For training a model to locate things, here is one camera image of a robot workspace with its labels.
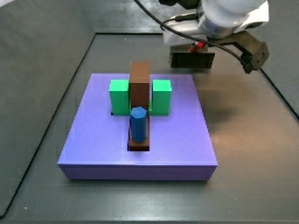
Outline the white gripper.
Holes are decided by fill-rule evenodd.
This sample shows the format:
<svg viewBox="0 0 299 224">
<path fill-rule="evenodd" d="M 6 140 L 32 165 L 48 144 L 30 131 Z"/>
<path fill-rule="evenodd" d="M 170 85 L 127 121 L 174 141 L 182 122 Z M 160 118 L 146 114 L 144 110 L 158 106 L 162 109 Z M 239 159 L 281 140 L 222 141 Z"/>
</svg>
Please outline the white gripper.
<svg viewBox="0 0 299 224">
<path fill-rule="evenodd" d="M 168 46 L 182 46 L 207 40 L 216 32 L 219 25 L 206 13 L 195 12 L 176 15 L 163 21 L 171 30 L 163 28 L 163 42 Z"/>
</svg>

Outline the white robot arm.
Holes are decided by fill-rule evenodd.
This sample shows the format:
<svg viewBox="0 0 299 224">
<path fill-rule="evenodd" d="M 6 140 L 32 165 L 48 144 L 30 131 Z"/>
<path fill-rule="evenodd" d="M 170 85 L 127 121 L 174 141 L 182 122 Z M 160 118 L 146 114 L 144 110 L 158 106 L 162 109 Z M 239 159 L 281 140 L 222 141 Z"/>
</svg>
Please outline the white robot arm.
<svg viewBox="0 0 299 224">
<path fill-rule="evenodd" d="M 219 44 L 225 39 L 269 22 L 267 0 L 200 0 L 195 12 L 171 17 L 164 24 L 192 38 L 206 38 Z M 163 29 L 168 46 L 190 44 L 191 39 Z"/>
</svg>

